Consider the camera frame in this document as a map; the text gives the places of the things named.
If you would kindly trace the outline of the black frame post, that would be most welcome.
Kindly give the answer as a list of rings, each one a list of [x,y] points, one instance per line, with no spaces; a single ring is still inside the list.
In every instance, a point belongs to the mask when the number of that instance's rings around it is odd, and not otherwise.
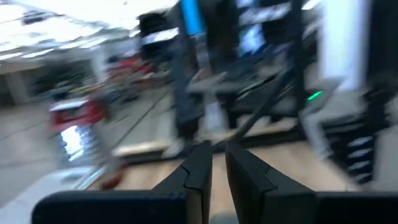
[[[302,13],[302,0],[291,0],[292,6],[292,60],[294,93],[298,108],[305,107],[307,93],[305,91],[304,65],[305,54],[303,51],[303,33],[305,24]]]

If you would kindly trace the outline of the monitor with lit screen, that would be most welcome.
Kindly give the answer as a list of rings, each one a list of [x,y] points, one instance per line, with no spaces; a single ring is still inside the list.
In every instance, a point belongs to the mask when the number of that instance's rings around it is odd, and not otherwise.
[[[241,26],[239,17],[259,0],[180,0],[183,20],[190,36],[206,35],[210,52],[242,57],[265,48],[261,25]]]

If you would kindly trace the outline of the black drawer unit white labels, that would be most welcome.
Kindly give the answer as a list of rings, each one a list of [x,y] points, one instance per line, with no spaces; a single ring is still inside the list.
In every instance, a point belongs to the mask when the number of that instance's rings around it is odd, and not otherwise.
[[[375,179],[379,132],[391,123],[367,116],[344,116],[321,122],[331,149],[330,159],[357,184]]]

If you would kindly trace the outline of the black diagonal frame brace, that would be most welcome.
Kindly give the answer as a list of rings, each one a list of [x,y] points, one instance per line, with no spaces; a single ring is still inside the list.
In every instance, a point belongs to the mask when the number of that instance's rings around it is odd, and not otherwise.
[[[286,131],[259,133],[252,136],[246,136],[249,130],[262,117],[262,115],[268,113],[271,108],[280,101],[279,94],[291,80],[292,72],[293,68],[288,68],[285,72],[280,74],[276,79],[276,83],[271,86],[266,98],[256,108],[252,116],[228,139],[222,140],[221,142],[215,144],[213,146],[212,152],[225,152],[228,143],[234,143],[244,149],[249,149],[261,146],[276,145],[283,142],[296,141],[297,137],[300,135],[297,128],[290,128]]]

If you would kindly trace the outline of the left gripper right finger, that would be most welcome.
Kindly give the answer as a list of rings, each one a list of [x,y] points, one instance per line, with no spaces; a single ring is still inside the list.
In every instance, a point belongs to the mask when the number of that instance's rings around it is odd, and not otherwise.
[[[398,193],[314,191],[235,142],[225,159],[239,224],[398,224]]]

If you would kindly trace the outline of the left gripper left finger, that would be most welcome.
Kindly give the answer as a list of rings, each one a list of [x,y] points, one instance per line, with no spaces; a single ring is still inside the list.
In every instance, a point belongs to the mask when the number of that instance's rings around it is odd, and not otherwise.
[[[207,224],[212,145],[194,146],[182,163],[152,189],[69,190],[39,200],[31,224]]]

